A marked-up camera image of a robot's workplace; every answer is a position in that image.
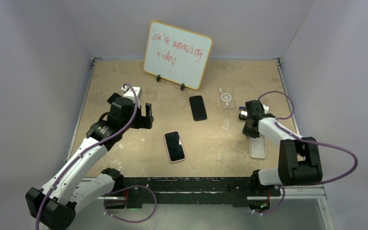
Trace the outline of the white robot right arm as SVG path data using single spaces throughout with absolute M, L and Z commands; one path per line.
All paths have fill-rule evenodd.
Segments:
M 316 139 L 304 138 L 265 112 L 259 100 L 245 103 L 245 111 L 239 114 L 245 121 L 242 133 L 249 138 L 266 137 L 279 148 L 278 166 L 255 170 L 250 189 L 261 195 L 272 185 L 310 185 L 322 180 L 322 165 Z

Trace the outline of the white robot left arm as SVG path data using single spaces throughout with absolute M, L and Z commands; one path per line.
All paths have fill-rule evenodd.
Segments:
M 109 112 L 100 116 L 89 128 L 74 155 L 60 171 L 40 189 L 30 188 L 25 198 L 37 230 L 65 230 L 76 215 L 103 195 L 127 195 L 136 186 L 126 186 L 120 171 L 107 168 L 87 184 L 80 185 L 84 176 L 130 128 L 151 129 L 154 121 L 152 105 L 145 104 L 141 114 L 137 96 L 117 93 L 108 99 Z

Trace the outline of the beige phone case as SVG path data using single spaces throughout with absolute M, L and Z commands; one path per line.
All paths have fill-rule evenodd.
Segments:
M 265 149 L 265 138 L 263 136 L 249 138 L 249 154 L 253 159 L 266 159 L 267 153 Z

